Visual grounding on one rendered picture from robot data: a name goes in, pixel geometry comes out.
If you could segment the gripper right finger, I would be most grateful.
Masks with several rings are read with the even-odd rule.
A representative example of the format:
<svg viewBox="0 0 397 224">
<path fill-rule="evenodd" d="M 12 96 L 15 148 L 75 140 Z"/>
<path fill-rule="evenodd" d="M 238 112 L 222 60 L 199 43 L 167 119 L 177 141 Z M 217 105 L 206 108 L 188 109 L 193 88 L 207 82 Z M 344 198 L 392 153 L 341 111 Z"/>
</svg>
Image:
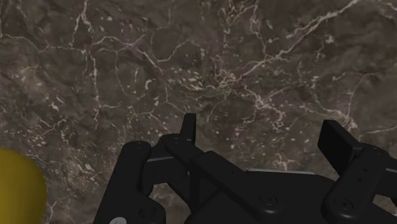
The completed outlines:
<svg viewBox="0 0 397 224">
<path fill-rule="evenodd" d="M 373 203 L 381 195 L 397 206 L 397 158 L 359 142 L 335 120 L 323 121 L 317 147 L 339 175 L 321 204 L 327 222 L 397 222 Z"/>
</svg>

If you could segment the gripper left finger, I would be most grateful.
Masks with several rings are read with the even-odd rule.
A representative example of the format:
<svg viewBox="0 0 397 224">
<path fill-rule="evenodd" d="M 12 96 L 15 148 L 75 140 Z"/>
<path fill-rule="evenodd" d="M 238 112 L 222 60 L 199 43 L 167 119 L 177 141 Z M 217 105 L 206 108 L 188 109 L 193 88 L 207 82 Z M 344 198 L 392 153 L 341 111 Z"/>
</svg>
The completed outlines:
<svg viewBox="0 0 397 224">
<path fill-rule="evenodd" d="M 278 223 L 278 195 L 219 154 L 195 146 L 196 115 L 187 113 L 178 133 L 123 145 L 93 224 L 166 224 L 165 209 L 150 198 L 154 185 L 167 183 L 205 218 L 219 194 L 257 224 Z"/>
</svg>

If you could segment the yellow round object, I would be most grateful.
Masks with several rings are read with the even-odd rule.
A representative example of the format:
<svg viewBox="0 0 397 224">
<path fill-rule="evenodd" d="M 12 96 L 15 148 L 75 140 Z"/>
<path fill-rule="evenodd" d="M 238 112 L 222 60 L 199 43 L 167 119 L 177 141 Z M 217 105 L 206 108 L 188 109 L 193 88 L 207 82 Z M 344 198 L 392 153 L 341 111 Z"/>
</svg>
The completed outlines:
<svg viewBox="0 0 397 224">
<path fill-rule="evenodd" d="M 45 209 L 40 168 L 21 153 L 0 148 L 0 224 L 41 224 Z"/>
</svg>

